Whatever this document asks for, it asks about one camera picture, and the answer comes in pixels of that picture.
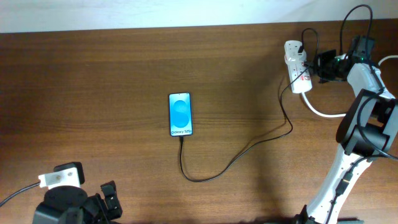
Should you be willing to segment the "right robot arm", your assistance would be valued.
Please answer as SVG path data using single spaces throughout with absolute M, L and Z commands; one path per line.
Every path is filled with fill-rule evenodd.
M 344 75 L 355 100 L 342 115 L 336 133 L 337 153 L 315 198 L 294 217 L 294 223 L 337 223 L 339 212 L 361 174 L 388 153 L 397 135 L 397 99 L 386 89 L 381 72 L 372 63 L 374 39 L 357 37 L 350 50 L 334 55 L 335 62 L 349 62 Z

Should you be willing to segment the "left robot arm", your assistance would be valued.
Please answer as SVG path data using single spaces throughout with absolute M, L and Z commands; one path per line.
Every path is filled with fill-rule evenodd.
M 88 196 L 73 186 L 61 186 L 48 190 L 44 201 L 35 209 L 33 224 L 94 224 L 114 223 L 123 210 L 119 202 L 116 184 L 112 180 L 101 185 L 100 194 Z

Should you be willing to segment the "blue Galaxy smartphone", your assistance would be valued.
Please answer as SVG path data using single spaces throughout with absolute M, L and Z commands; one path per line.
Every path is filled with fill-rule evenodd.
M 169 95 L 169 115 L 171 136 L 193 134 L 192 106 L 188 92 Z

